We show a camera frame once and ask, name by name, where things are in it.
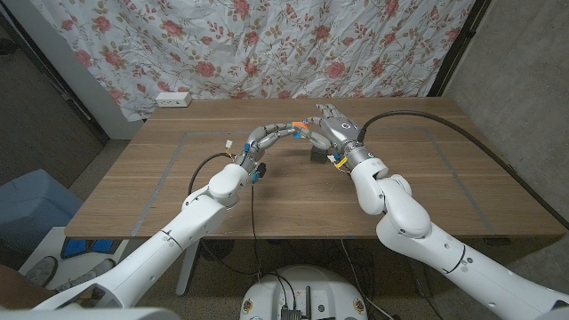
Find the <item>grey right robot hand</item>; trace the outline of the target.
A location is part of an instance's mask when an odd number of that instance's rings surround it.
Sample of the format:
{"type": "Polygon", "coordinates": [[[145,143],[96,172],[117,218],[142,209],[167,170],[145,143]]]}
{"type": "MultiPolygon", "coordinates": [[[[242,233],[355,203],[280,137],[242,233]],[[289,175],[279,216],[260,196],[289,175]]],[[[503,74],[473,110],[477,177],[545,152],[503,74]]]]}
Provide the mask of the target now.
{"type": "Polygon", "coordinates": [[[308,126],[316,125],[320,133],[308,130],[304,136],[314,147],[329,151],[333,149],[341,156],[342,164],[352,171],[358,164],[372,158],[369,149],[358,140],[359,127],[342,114],[333,104],[317,104],[321,116],[311,116],[303,120],[308,126]]]}

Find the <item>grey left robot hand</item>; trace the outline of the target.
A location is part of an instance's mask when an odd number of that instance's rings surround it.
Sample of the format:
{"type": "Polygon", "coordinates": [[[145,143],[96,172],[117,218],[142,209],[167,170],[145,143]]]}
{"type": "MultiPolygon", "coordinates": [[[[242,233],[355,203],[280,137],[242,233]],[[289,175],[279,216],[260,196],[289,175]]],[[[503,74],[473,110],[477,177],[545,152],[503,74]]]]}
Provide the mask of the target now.
{"type": "Polygon", "coordinates": [[[279,139],[299,132],[292,123],[257,127],[246,139],[244,150],[236,157],[235,164],[241,166],[247,173],[252,173],[266,149],[272,147],[279,139]]]}

